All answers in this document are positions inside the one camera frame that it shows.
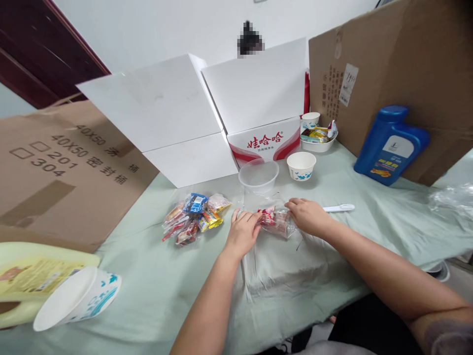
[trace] light green tablecloth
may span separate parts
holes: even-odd
[[[322,206],[354,204],[355,211],[333,217],[423,268],[473,248],[473,223],[453,211],[431,212],[428,188],[403,179],[385,187],[361,176],[353,171],[355,157],[338,143],[316,156],[313,177],[305,182],[291,180],[280,161],[274,191]],[[228,213],[221,227],[195,245],[162,243],[164,216],[192,191],[221,192],[236,206],[244,202],[237,175],[176,190],[159,174],[98,250],[101,268],[123,276],[112,305],[94,319],[42,333],[30,324],[0,332],[1,353],[168,354],[230,227]],[[301,240],[286,242],[262,232],[242,261],[226,353],[261,351],[368,292],[333,248]]]

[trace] wahaha logo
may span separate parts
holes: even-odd
[[[248,142],[247,148],[258,149],[259,147],[261,147],[261,145],[269,145],[270,142],[279,143],[281,141],[281,138],[284,138],[282,132],[278,132],[274,137],[271,138],[268,138],[266,137],[266,135],[264,135],[264,137],[260,140],[256,137],[253,137],[253,140]]]

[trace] forearm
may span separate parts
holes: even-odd
[[[172,347],[170,355],[221,354],[227,335],[238,261],[220,254]]]
[[[341,223],[321,236],[356,269],[373,292],[404,321],[468,303],[407,260]]]

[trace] bottle label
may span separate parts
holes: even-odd
[[[63,281],[84,267],[80,262],[40,256],[16,260],[0,267],[0,296],[8,295],[14,299],[15,294],[51,294]]]
[[[390,178],[396,170],[403,169],[403,165],[414,152],[414,145],[406,138],[391,136],[379,153],[370,173],[382,178]]]

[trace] blue candy wrapper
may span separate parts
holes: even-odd
[[[189,213],[202,213],[205,208],[205,204],[208,201],[208,197],[192,193],[191,197],[187,201],[186,211]]]

